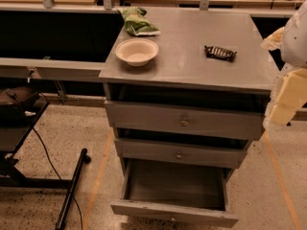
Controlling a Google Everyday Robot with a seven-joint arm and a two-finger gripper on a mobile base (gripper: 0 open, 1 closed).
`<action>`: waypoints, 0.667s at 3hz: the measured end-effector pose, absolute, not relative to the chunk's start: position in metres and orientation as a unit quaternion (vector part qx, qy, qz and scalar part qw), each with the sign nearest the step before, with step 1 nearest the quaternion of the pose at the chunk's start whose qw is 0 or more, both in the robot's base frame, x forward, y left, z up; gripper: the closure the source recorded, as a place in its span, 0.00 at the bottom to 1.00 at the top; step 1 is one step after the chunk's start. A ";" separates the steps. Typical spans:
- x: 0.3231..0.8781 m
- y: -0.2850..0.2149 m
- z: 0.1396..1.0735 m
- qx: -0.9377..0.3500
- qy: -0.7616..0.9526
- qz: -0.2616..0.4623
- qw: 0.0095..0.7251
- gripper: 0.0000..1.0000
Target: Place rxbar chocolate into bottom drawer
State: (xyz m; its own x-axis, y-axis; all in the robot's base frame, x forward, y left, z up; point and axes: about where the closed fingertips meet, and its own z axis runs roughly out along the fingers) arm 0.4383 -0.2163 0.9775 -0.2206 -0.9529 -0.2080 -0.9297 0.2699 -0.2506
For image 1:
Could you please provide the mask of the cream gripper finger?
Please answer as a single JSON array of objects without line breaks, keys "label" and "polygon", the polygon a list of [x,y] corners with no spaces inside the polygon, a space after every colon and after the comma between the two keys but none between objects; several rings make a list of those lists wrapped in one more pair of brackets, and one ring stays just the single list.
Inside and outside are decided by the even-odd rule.
[{"label": "cream gripper finger", "polygon": [[288,124],[307,103],[307,69],[299,68],[286,74],[274,101],[269,122],[278,126]]}]

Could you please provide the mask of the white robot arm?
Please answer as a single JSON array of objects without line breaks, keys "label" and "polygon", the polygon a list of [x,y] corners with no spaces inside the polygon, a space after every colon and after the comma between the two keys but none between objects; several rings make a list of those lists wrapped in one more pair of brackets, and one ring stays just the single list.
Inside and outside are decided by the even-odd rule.
[{"label": "white robot arm", "polygon": [[307,1],[284,27],[266,37],[261,47],[269,51],[279,49],[289,66],[275,79],[263,123],[265,128],[285,126],[307,103]]}]

